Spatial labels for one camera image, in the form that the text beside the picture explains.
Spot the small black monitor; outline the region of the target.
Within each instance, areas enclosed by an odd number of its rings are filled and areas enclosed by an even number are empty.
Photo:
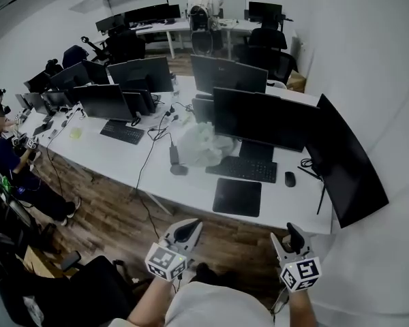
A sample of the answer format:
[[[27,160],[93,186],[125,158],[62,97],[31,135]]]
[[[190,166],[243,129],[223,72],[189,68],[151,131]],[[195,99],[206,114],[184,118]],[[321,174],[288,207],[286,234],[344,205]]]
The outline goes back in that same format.
[[[192,107],[197,123],[212,123],[215,121],[214,101],[212,95],[197,94],[192,99]]]

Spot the large curved black monitor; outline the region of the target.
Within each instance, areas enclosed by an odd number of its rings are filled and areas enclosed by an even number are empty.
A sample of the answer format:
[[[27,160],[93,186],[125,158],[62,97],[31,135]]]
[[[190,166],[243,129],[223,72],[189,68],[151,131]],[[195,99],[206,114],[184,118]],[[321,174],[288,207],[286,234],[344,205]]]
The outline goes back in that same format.
[[[315,106],[298,104],[295,115],[314,173],[325,186],[341,228],[389,204],[365,149],[325,95]]]

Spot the black keyboard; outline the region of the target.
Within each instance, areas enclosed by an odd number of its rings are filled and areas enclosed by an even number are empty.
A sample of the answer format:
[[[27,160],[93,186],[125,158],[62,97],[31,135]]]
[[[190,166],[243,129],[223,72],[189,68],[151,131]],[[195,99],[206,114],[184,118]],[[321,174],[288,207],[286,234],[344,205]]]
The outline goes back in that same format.
[[[249,181],[276,183],[277,163],[227,156],[218,165],[206,167],[205,172]]]
[[[125,122],[109,120],[100,131],[100,134],[115,140],[120,140],[129,144],[137,145],[144,131],[133,127],[128,127]]]

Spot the person's right forearm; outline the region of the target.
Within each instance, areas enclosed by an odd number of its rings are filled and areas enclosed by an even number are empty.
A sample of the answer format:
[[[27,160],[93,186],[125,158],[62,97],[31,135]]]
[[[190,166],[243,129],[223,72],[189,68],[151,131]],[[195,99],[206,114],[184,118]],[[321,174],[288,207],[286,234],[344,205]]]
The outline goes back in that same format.
[[[307,290],[289,295],[290,327],[317,327],[317,320]]]

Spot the person's white shirt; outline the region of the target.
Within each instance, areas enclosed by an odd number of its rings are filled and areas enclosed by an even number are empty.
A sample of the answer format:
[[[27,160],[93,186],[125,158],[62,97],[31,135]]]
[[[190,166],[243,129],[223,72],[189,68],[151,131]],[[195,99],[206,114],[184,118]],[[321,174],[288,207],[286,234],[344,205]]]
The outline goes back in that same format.
[[[135,326],[116,318],[107,327]],[[194,281],[172,297],[161,327],[274,327],[274,322],[253,296]]]

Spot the black office chair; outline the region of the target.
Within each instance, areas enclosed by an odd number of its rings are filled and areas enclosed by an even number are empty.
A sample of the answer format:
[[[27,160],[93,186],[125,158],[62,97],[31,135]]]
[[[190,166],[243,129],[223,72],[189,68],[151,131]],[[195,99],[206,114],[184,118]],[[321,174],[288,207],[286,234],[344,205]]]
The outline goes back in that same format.
[[[293,71],[298,71],[292,55],[272,48],[239,44],[234,47],[234,54],[240,63],[267,70],[269,80],[284,84],[287,84]]]
[[[288,49],[286,37],[275,20],[265,20],[260,28],[254,29],[248,37],[247,45],[278,50]]]
[[[74,319],[79,327],[105,327],[116,318],[126,319],[137,305],[136,290],[143,290],[150,280],[136,283],[126,281],[117,268],[121,260],[109,261],[99,255],[87,264],[81,264],[79,252],[67,254],[61,261],[61,270],[76,272],[69,278],[70,297],[77,308]]]
[[[145,58],[146,42],[126,26],[116,27],[108,32],[106,46],[112,64]]]

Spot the black mouse pad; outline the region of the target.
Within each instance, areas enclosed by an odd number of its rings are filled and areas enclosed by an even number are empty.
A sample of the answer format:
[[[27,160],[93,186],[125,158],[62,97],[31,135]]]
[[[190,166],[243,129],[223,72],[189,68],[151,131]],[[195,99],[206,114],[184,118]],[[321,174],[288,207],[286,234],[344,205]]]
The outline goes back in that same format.
[[[259,217],[262,184],[219,178],[212,211],[227,215]]]

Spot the dark covered office chair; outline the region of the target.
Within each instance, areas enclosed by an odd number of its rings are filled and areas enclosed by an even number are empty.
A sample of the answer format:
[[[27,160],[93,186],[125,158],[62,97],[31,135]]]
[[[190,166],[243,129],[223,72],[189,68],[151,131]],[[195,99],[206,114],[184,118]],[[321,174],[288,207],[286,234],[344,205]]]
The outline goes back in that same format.
[[[82,60],[87,60],[89,53],[82,47],[73,45],[63,53],[62,67],[67,69]]]

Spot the white plastic bag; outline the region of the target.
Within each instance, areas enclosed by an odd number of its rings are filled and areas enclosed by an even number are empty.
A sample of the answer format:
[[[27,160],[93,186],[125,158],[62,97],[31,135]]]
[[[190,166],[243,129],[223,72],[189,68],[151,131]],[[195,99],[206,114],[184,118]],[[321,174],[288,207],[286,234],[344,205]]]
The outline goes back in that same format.
[[[217,135],[211,123],[194,125],[177,142],[179,161],[197,168],[219,165],[234,148],[234,139]]]

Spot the person's left forearm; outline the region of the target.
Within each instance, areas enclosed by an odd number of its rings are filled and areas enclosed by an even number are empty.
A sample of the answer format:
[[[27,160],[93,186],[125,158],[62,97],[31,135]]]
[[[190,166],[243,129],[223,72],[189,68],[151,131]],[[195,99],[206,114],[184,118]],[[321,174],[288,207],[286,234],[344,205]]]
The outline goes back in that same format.
[[[154,278],[127,321],[135,327],[161,327],[172,300],[171,291],[170,281]]]

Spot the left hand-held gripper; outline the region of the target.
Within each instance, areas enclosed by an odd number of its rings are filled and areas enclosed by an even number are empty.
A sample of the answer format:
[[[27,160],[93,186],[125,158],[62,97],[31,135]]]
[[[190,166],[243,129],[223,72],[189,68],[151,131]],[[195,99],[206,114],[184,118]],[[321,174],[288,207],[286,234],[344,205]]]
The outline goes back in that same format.
[[[197,218],[172,224],[160,243],[153,243],[145,257],[147,270],[165,281],[174,281],[188,267],[187,253],[194,250],[203,222]]]

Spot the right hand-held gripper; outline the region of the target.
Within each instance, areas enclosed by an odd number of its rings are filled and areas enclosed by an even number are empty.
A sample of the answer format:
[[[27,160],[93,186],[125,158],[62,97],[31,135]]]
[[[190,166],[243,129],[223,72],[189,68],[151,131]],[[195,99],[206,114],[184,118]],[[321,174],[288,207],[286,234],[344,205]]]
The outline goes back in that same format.
[[[321,278],[320,258],[315,255],[311,236],[294,223],[287,223],[289,253],[274,233],[270,233],[277,258],[281,264],[281,281],[290,293],[307,290]]]

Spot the black flat computer monitor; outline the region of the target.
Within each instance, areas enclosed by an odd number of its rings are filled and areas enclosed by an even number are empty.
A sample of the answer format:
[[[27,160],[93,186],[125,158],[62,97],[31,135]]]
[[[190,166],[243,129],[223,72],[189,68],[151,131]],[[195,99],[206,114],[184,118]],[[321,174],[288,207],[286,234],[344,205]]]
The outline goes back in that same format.
[[[213,105],[216,134],[299,153],[320,116],[316,106],[219,87],[213,89]]]

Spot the brown cardboard box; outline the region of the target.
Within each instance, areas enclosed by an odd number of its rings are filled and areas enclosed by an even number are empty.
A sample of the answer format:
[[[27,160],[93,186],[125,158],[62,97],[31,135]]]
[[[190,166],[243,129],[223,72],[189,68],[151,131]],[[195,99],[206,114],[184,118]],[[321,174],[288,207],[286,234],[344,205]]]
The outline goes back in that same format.
[[[286,87],[288,90],[304,93],[306,82],[307,79],[304,76],[292,70],[290,77],[288,78],[288,81],[286,83]]]

